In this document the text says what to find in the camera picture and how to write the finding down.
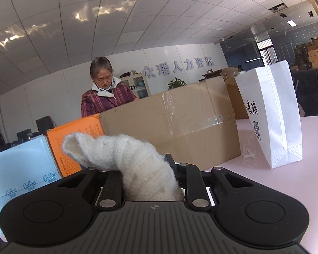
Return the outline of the woman in plaid jacket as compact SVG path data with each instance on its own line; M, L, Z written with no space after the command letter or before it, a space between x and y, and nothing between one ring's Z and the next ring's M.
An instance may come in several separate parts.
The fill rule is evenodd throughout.
M138 98L129 86L114 76L112 65L106 57L96 57L90 65L92 88L81 97L81 116L102 113L136 101Z

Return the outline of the brown cardboard box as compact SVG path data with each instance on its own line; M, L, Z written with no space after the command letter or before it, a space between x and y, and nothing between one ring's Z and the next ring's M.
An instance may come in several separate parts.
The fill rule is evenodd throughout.
M232 103L221 77L115 107L99 115L105 135L129 135L201 170L240 156Z

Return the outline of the right light blue carton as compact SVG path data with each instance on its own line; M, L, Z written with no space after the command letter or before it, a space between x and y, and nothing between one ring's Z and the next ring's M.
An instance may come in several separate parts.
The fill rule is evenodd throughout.
M0 212L7 202L61 179L48 139L40 135L0 153ZM7 241L0 228L0 238Z

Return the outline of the potted plant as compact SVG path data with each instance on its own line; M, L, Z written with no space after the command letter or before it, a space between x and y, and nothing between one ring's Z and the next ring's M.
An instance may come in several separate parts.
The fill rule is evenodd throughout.
M168 83L168 90L172 90L175 88L183 87L186 85L186 82L183 79L174 78Z

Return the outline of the white paper bag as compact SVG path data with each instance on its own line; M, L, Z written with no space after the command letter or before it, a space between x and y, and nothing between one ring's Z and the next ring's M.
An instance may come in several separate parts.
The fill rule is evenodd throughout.
M301 161L302 127L288 63L242 72L235 81L270 168Z

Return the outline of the orange flat box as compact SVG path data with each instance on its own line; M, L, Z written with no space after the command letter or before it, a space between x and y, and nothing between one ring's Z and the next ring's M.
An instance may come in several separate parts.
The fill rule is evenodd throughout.
M50 147L62 178L81 171L81 165L67 153L64 153L62 148L63 143L65 143L67 149L74 149L77 152L77 140L71 136L77 133L88 134L93 138L104 135L99 114L71 121L47 132Z

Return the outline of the glass door cabinet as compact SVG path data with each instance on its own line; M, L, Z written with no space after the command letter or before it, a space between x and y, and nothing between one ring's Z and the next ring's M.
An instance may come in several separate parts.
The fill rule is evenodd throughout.
M121 80L130 88L130 90L138 99L147 98L152 95L150 93L146 78L141 73L122 77Z

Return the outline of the cream knitted vest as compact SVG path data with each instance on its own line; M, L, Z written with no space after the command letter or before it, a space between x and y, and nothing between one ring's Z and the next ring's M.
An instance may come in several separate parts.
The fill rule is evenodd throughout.
M128 200L184 200L172 168L149 142L123 134L98 138L82 133L71 136L77 140L77 152L67 149L65 143L63 152L86 168L120 171Z

